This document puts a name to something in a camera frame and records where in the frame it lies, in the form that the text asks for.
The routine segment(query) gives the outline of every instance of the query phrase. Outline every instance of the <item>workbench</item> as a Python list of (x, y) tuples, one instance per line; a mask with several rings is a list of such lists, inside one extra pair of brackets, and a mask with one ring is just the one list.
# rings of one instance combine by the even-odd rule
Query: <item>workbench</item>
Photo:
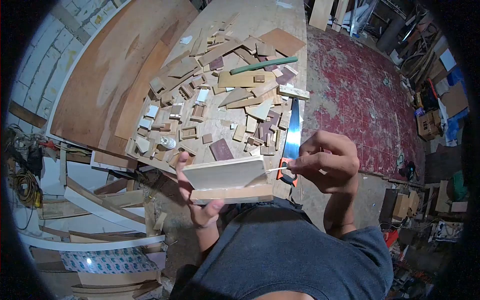
[[(235, 0), (215, 0), (212, 1), (207, 7), (194, 19), (188, 20), (191, 22), (190, 26), (179, 35), (175, 33), (175, 38), (179, 39), (180, 37), (193, 36), (192, 41), (187, 44), (180, 44), (178, 41), (176, 43), (168, 44), (168, 48), (172, 48), (166, 60), (164, 60), (163, 65), (166, 65), (168, 62), (175, 59), (180, 54), (185, 51), (190, 51), (192, 49), (193, 43), (195, 42), (196, 37), (198, 37), (200, 29), (206, 27), (213, 21), (225, 21), (233, 13), (239, 12), (238, 18), (235, 20), (233, 25), (231, 25), (227, 31), (232, 31), (232, 37), (235, 37), (239, 40), (245, 40), (249, 35), (254, 37), (260, 37), (261, 35), (275, 29), (280, 28), (286, 32), (292, 34), (303, 42), (307, 42), (306, 37), (306, 23), (305, 23), (305, 12), (303, 7), (302, 0), (291, 0), (290, 4), (278, 5), (276, 0), (244, 0), (244, 1), (235, 1)], [(124, 124), (117, 124), (120, 114), (129, 110), (129, 105), (132, 107), (134, 102), (138, 103), (139, 97), (145, 97), (148, 94), (148, 83), (152, 79), (151, 74), (155, 73), (160, 69), (160, 66), (155, 65), (160, 59), (157, 57), (165, 56), (165, 51), (168, 49), (166, 47), (159, 47), (158, 44), (152, 49), (148, 57), (144, 58), (144, 64), (138, 72), (138, 75), (135, 81), (130, 85), (132, 90), (135, 91), (134, 97), (131, 96), (132, 92), (128, 94), (128, 97), (121, 95), (121, 101), (116, 103), (115, 107), (110, 107), (104, 113), (112, 120), (115, 120), (114, 123), (109, 123), (104, 125), (102, 133), (99, 135), (98, 140), (100, 141), (98, 145), (87, 144), (90, 148), (101, 149), (106, 152), (111, 152), (114, 154), (119, 154), (118, 149), (125, 147), (126, 143), (124, 139), (120, 139), (117, 136), (114, 136), (112, 133), (115, 132), (117, 126), (122, 126)], [(302, 49), (297, 51), (296, 56), (298, 61), (296, 63), (289, 64), (298, 74), (291, 82), (295, 88), (302, 90), (306, 89), (306, 69), (307, 69), (307, 46), (304, 46)], [(229, 71), (231, 69), (245, 66), (247, 63), (240, 58), (237, 54), (231, 52), (223, 57), (224, 61), (224, 71)], [(218, 78), (212, 75), (212, 72), (205, 72), (207, 83), (209, 85), (214, 85), (217, 83)], [(194, 164), (212, 162), (214, 157), (209, 149), (209, 144), (202, 144), (201, 136), (204, 134), (211, 133), (213, 141), (220, 139), (225, 139), (227, 142), (234, 158), (249, 156), (248, 152), (244, 152), (245, 143), (232, 140), (233, 133), (235, 130), (230, 129), (232, 123), (235, 124), (245, 124), (246, 123), (246, 114), (244, 109), (229, 109), (225, 107), (218, 108), (218, 105), (224, 100), (228, 93), (221, 93), (219, 95), (214, 95), (212, 91), (209, 92), (205, 103), (209, 106), (205, 121), (198, 123), (195, 121), (190, 121), (190, 115), (193, 110), (194, 98), (187, 101), (183, 100), (183, 97), (178, 93), (178, 89), (174, 91), (174, 102), (183, 102), (184, 109), (181, 114), (180, 126), (187, 127), (192, 125), (198, 125), (199, 128), (199, 139), (188, 139), (180, 142), (180, 145), (184, 145), (196, 152)], [(304, 101), (300, 100), (300, 119), (303, 117), (304, 112)], [(160, 113), (169, 112), (171, 107), (161, 108)], [(273, 111), (278, 113), (290, 110), (290, 107), (285, 108), (284, 105), (276, 106), (273, 108)], [(75, 139), (69, 139), (68, 137), (62, 136), (61, 131), (51, 132), (52, 134), (58, 134), (58, 136), (66, 138), (72, 142), (78, 142), (80, 144), (86, 144), (83, 141), (76, 141)], [(280, 158), (283, 154), (283, 145), (285, 143), (286, 131), (282, 131), (281, 135), (281, 147), (276, 152), (274, 156), (265, 156), (265, 168), (276, 168), (278, 167)], [(167, 163), (167, 158), (165, 161), (162, 161), (161, 164), (156, 165), (156, 167), (162, 169), (163, 171), (174, 173), (175, 170), (172, 169)], [(280, 198), (287, 198), (290, 190), (290, 186), (286, 185), (280, 180), (276, 180), (276, 172), (269, 174), (269, 183), (274, 185), (274, 195)]]

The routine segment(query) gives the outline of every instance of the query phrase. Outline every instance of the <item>left hand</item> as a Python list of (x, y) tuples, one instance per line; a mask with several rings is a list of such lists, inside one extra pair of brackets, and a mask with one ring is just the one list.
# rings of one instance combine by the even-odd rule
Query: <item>left hand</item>
[(224, 201), (223, 199), (215, 199), (204, 207), (193, 204), (193, 202), (190, 200), (190, 195), (192, 194), (193, 187), (188, 181), (185, 174), (183, 174), (182, 172), (183, 168), (187, 164), (188, 155), (188, 152), (180, 153), (177, 162), (176, 171), (177, 179), (179, 182), (180, 194), (188, 205), (190, 209), (190, 217), (192, 218), (193, 224), (195, 224), (197, 228), (216, 226), (216, 221), (218, 220), (218, 213), (222, 209)]

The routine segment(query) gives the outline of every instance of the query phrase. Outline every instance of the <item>plywood sheet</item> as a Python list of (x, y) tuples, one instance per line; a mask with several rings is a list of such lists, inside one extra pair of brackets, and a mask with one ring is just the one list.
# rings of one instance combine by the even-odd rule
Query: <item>plywood sheet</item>
[(123, 155), (127, 140), (116, 137), (115, 130), (139, 71), (159, 41), (168, 52), (197, 14), (188, 0), (128, 3), (78, 59), (57, 100), (49, 132)]

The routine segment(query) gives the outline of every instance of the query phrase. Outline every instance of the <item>cardboard box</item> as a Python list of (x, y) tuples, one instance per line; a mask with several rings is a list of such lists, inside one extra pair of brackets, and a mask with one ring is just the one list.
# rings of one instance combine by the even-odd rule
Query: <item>cardboard box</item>
[(425, 140), (433, 140), (440, 134), (441, 118), (438, 115), (438, 109), (429, 111), (423, 116), (417, 116), (417, 125), (419, 136)]
[(407, 195), (398, 194), (396, 197), (395, 207), (393, 209), (392, 218), (401, 221), (407, 216), (410, 199)]

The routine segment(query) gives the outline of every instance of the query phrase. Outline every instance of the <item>triangular wood piece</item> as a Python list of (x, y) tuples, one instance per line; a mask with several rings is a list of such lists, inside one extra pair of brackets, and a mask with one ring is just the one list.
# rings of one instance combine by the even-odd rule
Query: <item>triangular wood piece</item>
[(236, 87), (233, 89), (233, 91), (228, 93), (228, 96), (222, 101), (222, 103), (220, 103), (218, 107), (222, 107), (224, 105), (227, 105), (251, 96), (253, 96), (251, 92), (247, 91), (244, 88)]
[(252, 117), (265, 121), (268, 116), (268, 111), (270, 111), (270, 107), (272, 103), (273, 103), (273, 98), (270, 98), (265, 100), (263, 103), (261, 103), (257, 107), (254, 107), (254, 108), (246, 107), (245, 110), (247, 111), (247, 114), (251, 115)]

